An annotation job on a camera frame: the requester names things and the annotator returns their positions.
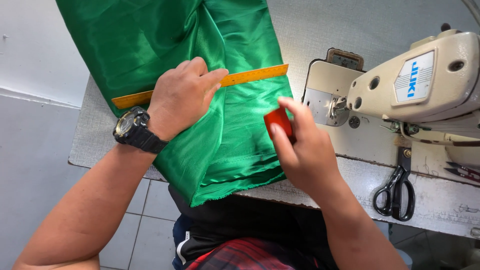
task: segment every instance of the wristwatch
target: wristwatch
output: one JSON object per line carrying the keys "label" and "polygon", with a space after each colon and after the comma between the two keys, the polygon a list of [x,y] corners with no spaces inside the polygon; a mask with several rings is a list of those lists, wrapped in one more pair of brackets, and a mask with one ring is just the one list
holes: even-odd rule
{"label": "wristwatch", "polygon": [[115,140],[145,152],[160,153],[168,142],[160,140],[157,135],[148,130],[149,119],[150,115],[142,107],[135,106],[124,112],[113,130]]}

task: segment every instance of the white wall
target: white wall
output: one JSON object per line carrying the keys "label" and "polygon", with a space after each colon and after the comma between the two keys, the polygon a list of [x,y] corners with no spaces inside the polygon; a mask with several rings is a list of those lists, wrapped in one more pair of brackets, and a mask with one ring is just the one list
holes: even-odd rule
{"label": "white wall", "polygon": [[0,52],[0,88],[82,105],[89,72],[55,0],[0,0]]}

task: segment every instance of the finger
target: finger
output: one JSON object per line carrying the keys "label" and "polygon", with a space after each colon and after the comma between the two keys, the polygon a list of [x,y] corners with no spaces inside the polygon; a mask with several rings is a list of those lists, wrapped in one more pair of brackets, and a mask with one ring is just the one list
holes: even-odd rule
{"label": "finger", "polygon": [[188,65],[188,63],[190,63],[190,60],[185,60],[185,61],[181,62],[181,63],[177,66],[177,69],[183,70],[183,69]]}
{"label": "finger", "polygon": [[195,74],[198,76],[202,76],[208,73],[208,68],[205,60],[199,56],[193,58],[190,63],[188,63],[186,69],[195,72]]}
{"label": "finger", "polygon": [[205,112],[208,110],[208,107],[210,107],[210,103],[212,102],[213,96],[215,95],[216,91],[221,87],[221,84],[217,84],[210,90],[208,90],[207,93],[205,93],[205,98],[204,98],[204,110]]}
{"label": "finger", "polygon": [[275,147],[280,165],[282,167],[295,166],[298,162],[297,155],[283,128],[279,124],[273,123],[270,125],[270,132],[272,133],[273,146]]}
{"label": "finger", "polygon": [[219,68],[210,71],[209,73],[200,77],[201,82],[205,85],[206,89],[211,89],[217,85],[225,76],[228,75],[228,70]]}
{"label": "finger", "polygon": [[293,98],[279,97],[278,104],[293,114],[293,122],[299,129],[315,126],[312,112],[301,102],[294,101]]}

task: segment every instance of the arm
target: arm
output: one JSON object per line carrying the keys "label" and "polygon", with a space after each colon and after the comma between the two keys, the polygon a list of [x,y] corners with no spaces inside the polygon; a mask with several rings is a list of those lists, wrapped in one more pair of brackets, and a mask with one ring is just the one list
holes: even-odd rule
{"label": "arm", "polygon": [[[226,69],[208,72],[202,58],[182,62],[157,81],[149,129],[169,141],[208,110]],[[47,215],[13,269],[98,269],[110,241],[156,154],[116,144]]]}
{"label": "arm", "polygon": [[353,195],[338,170],[330,136],[319,130],[308,107],[279,98],[293,115],[297,142],[272,124],[273,142],[285,175],[320,206],[332,255],[341,270],[406,270],[392,244],[383,236]]}

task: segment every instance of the sewing machine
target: sewing machine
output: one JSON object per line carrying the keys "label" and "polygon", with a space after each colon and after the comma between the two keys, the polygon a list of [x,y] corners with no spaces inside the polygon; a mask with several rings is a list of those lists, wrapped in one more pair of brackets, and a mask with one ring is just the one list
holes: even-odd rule
{"label": "sewing machine", "polygon": [[[475,33],[446,30],[366,73],[361,56],[331,48],[325,60],[310,64],[304,105],[319,127],[340,128],[349,141],[362,139],[346,147],[347,139],[332,138],[340,155],[392,165],[392,142],[402,135],[414,142],[413,155],[427,147],[431,154],[445,152],[445,161],[478,168],[479,40]],[[373,136],[379,133],[382,138]],[[385,149],[384,156],[360,149],[372,147]]]}

